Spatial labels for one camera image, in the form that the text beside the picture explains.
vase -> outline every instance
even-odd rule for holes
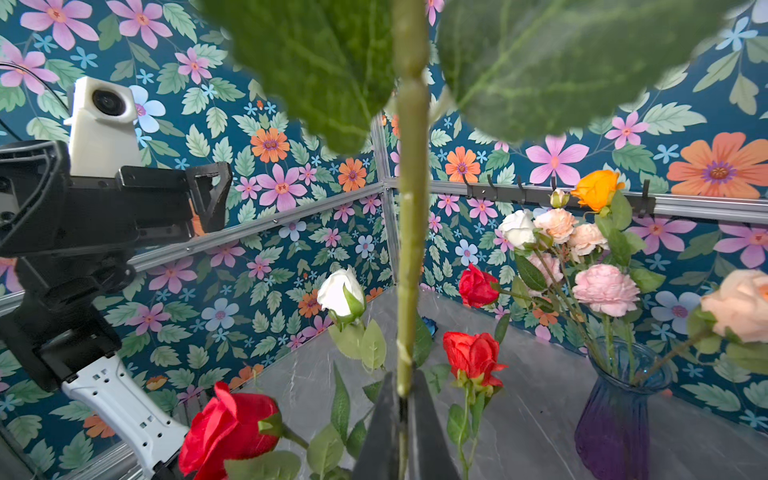
[[[599,339],[597,348],[606,359],[606,346]],[[598,480],[648,480],[648,397],[667,388],[672,380],[664,364],[640,386],[632,386],[630,363],[635,375],[646,372],[658,359],[645,345],[632,345],[633,359],[626,342],[614,341],[613,373],[590,361],[598,379],[581,413],[574,440],[576,451]]]

rose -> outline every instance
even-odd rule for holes
[[[502,231],[504,238],[515,248],[520,248],[526,243],[536,241],[533,235],[535,225],[533,214],[529,210],[518,210],[511,215],[507,215],[498,229]]]
[[[557,245],[562,245],[568,241],[577,222],[571,212],[562,208],[549,210],[536,217],[536,220],[533,220],[536,228],[544,230]]]
[[[502,381],[491,373],[507,366],[498,363],[498,342],[489,334],[471,336],[466,333],[446,332],[442,336],[442,347],[448,354],[451,373],[457,380],[479,379],[482,376],[482,386],[503,386]]]
[[[179,468],[184,475],[197,472],[196,480],[227,477],[224,460],[244,460],[271,452],[280,439],[259,432],[259,421],[280,414],[268,396],[230,393],[227,384],[214,386],[216,398],[198,413],[181,446]]]
[[[611,204],[616,190],[624,188],[624,182],[618,183],[619,174],[611,170],[592,172],[576,185],[571,195],[579,199],[579,205],[589,206],[592,211],[599,212]]]
[[[544,275],[544,280],[547,282],[547,286],[550,286],[552,284],[552,280],[555,282],[559,282],[560,280],[563,280],[563,273],[560,271],[560,262],[557,258],[553,257],[549,253],[542,253],[541,258],[543,259],[543,263],[541,260],[538,259],[537,256],[531,255],[531,258],[528,260],[533,263],[533,266],[538,268],[538,271],[541,272],[542,275]]]
[[[628,311],[637,310],[634,304],[640,298],[640,289],[629,275],[613,265],[599,263],[576,275],[573,288],[579,303],[586,303],[595,312],[610,316],[624,316]]]
[[[498,298],[498,292],[491,287],[492,283],[498,283],[498,279],[470,263],[458,282],[458,292],[465,305],[480,308],[494,303]]]
[[[571,195],[566,194],[563,189],[558,188],[549,196],[549,203],[552,205],[552,208],[562,208],[568,204],[570,199]]]
[[[605,240],[600,229],[594,223],[584,223],[574,229],[568,246],[575,256],[584,256],[592,253],[595,247],[608,248],[608,240]]]
[[[768,274],[734,270],[719,290],[702,297],[701,309],[714,315],[718,335],[730,328],[743,342],[768,343]]]
[[[366,295],[352,268],[331,273],[320,286],[317,303],[323,310],[330,310],[331,317],[336,317],[341,323],[352,322],[366,311]]]

peach rose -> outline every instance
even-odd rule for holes
[[[546,232],[552,237],[557,245],[561,245],[568,241],[568,238],[574,231],[574,225],[576,225],[576,223],[577,220],[571,215],[571,212],[563,210],[562,208],[550,210],[533,220],[533,224],[536,228],[541,228]]]
[[[768,343],[768,274],[734,270],[718,291],[701,299],[701,309],[717,319],[716,334],[725,336],[730,327],[744,342]]]
[[[574,296],[579,303],[586,303],[595,312],[610,316],[624,316],[637,310],[634,303],[640,300],[640,289],[629,275],[613,265],[599,263],[576,275]]]
[[[595,247],[608,248],[608,240],[605,240],[600,229],[594,223],[585,223],[574,229],[568,246],[574,255],[580,257],[592,253]]]

camera lens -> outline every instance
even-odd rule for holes
[[[94,105],[104,114],[117,117],[125,113],[125,103],[120,95],[109,90],[96,90],[93,96]]]

wallpaper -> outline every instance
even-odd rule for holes
[[[768,15],[765,0],[746,2],[727,27],[702,42],[691,63],[670,70],[613,116],[571,128],[564,137],[507,144],[474,129],[455,111],[430,133],[435,180],[575,185],[612,169],[631,190],[758,198],[768,194]],[[427,1],[432,54],[424,78],[436,102],[445,86],[435,37],[443,0]],[[397,168],[398,118],[386,111],[391,168]]]
[[[504,239],[498,225],[513,206],[443,194],[433,194],[430,203],[421,288],[461,302],[458,282],[470,263],[509,288],[516,275],[514,247]],[[533,210],[535,215],[543,211],[544,207]],[[579,210],[572,213],[583,215]],[[657,292],[643,296],[643,314],[634,323],[635,339],[660,355],[687,338],[688,314],[728,273],[743,268],[768,272],[765,226],[646,216],[634,218],[631,231],[648,245],[634,256],[633,263],[667,276]],[[526,312],[506,295],[500,296],[500,305],[485,309],[492,317],[490,323],[510,313],[514,326],[586,353],[578,332],[557,313]],[[604,335],[601,323],[593,316],[589,316],[587,328],[595,336]],[[736,366],[724,353],[696,356],[688,350],[670,365],[674,395],[768,432],[768,377]]]
[[[165,411],[215,382],[231,387],[331,325],[317,290],[353,266],[368,300],[392,279],[381,200],[365,197],[140,272],[95,304],[122,338],[134,381]],[[6,288],[12,262],[0,266]],[[118,441],[97,415],[40,390],[0,347],[0,422],[49,478]]]
[[[340,157],[289,121],[194,3],[0,0],[0,60],[33,69],[65,101],[83,75],[128,86],[142,164],[232,165],[229,225],[376,180],[370,142],[360,155]],[[0,69],[2,120],[25,140],[67,141],[68,115],[53,94],[29,74]],[[0,128],[0,143],[9,141]]]

